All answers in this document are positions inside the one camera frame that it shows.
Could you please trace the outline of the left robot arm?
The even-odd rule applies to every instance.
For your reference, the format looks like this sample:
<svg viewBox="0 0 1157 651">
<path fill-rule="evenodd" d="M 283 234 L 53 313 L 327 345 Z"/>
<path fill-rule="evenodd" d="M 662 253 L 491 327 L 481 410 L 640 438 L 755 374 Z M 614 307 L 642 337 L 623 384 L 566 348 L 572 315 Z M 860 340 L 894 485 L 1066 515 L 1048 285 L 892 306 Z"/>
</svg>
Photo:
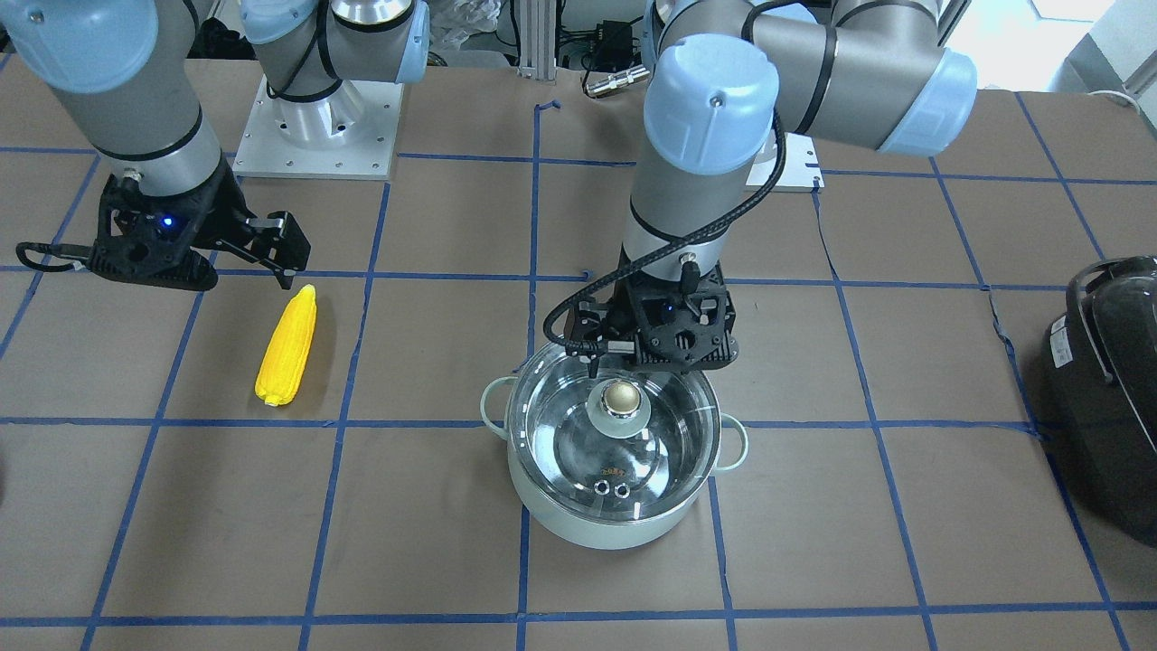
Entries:
<svg viewBox="0 0 1157 651">
<path fill-rule="evenodd" d="M 618 268 L 567 297 L 545 336 L 596 376 L 715 370 L 737 358 L 720 253 L 784 173 L 784 136 L 927 157 L 959 135 L 975 62 L 941 45 L 937 1 L 677 1 L 647 12 L 653 74 Z"/>
</svg>

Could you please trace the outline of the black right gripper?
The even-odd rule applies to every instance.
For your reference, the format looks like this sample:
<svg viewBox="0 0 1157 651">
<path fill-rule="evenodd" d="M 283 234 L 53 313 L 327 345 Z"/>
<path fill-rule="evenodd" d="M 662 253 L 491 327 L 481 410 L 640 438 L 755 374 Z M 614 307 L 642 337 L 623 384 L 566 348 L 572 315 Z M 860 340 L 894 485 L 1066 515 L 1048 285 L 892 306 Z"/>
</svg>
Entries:
<svg viewBox="0 0 1157 651">
<path fill-rule="evenodd" d="M 290 212 L 256 217 L 231 173 L 213 173 L 177 197 L 147 197 L 132 175 L 111 175 L 90 246 L 24 241 L 16 256 L 45 273 L 83 269 L 116 283 L 202 293 L 218 284 L 205 249 L 260 265 L 289 291 L 305 271 L 311 244 Z"/>
</svg>

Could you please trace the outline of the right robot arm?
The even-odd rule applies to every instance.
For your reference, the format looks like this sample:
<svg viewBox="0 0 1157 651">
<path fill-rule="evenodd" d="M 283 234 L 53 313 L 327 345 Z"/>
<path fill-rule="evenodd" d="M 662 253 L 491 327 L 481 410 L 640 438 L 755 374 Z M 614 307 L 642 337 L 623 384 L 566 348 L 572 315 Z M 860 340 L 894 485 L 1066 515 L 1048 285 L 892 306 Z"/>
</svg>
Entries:
<svg viewBox="0 0 1157 651">
<path fill-rule="evenodd" d="M 108 162 L 90 246 L 20 242 L 44 273 L 84 268 L 117 283 L 208 291 L 218 250 L 260 265 L 283 289 L 310 242 L 286 210 L 249 210 L 184 62 L 207 1 L 5 1 L 3 29 Z M 263 67 L 266 124 L 292 164 L 314 151 L 384 145 L 363 83 L 413 86 L 425 74 L 425 1 L 243 1 L 244 36 Z"/>
</svg>

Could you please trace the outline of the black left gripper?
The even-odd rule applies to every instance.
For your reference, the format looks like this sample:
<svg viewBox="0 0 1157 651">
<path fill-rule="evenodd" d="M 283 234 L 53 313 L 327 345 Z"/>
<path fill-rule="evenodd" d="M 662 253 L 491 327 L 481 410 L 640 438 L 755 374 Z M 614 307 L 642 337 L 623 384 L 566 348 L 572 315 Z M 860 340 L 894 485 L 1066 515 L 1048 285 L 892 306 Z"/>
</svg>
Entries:
<svg viewBox="0 0 1157 651">
<path fill-rule="evenodd" d="M 736 312 L 720 265 L 697 281 L 653 278 L 643 271 L 619 279 L 610 299 L 587 293 L 566 308 L 566 349 L 578 357 L 607 357 L 639 372 L 712 371 L 738 358 Z M 587 349 L 573 346 L 588 343 Z"/>
</svg>

